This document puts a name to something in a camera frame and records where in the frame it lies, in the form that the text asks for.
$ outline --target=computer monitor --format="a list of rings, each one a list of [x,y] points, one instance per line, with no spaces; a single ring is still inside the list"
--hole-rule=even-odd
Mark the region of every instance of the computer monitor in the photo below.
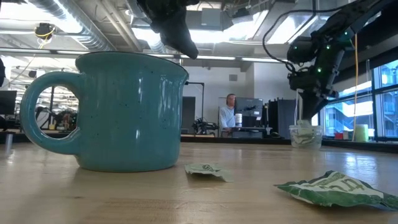
[[[14,114],[16,98],[17,91],[0,91],[0,114]]]
[[[262,99],[236,97],[234,113],[242,114],[243,127],[260,127],[262,106]]]

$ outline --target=mug handle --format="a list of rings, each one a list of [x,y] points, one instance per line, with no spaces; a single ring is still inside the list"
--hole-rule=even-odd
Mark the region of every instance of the mug handle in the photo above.
[[[21,101],[21,124],[26,136],[38,146],[60,154],[77,155],[81,131],[76,127],[67,137],[55,139],[48,137],[39,128],[35,117],[36,102],[41,92],[50,86],[64,86],[71,90],[79,101],[83,98],[81,90],[83,77],[72,72],[50,72],[34,80],[26,89]]]

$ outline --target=torn wrapper piece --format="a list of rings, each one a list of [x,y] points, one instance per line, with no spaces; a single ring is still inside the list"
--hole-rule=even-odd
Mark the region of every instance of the torn wrapper piece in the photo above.
[[[330,207],[355,205],[380,205],[398,210],[398,197],[373,189],[369,184],[336,171],[324,176],[300,182],[275,185],[304,202]]]
[[[217,164],[187,164],[185,165],[185,171],[188,174],[213,175],[223,179],[225,182],[233,182],[231,174]]]

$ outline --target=red object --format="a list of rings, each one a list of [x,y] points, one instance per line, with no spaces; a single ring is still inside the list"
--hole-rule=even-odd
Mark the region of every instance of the red object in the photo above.
[[[342,140],[343,139],[343,133],[335,133],[335,139]]]

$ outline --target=white wall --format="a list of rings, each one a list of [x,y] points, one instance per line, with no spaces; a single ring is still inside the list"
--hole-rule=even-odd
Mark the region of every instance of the white wall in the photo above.
[[[295,99],[288,73],[282,63],[254,63],[254,97],[263,99],[265,103],[276,98]]]
[[[203,114],[209,122],[218,121],[218,98],[229,93],[246,97],[246,74],[240,68],[207,68],[185,67],[189,73],[189,82],[205,83],[205,104]],[[238,75],[236,82],[229,81],[229,75]],[[187,85],[183,89],[184,96],[196,97],[195,116],[201,116],[201,85]]]

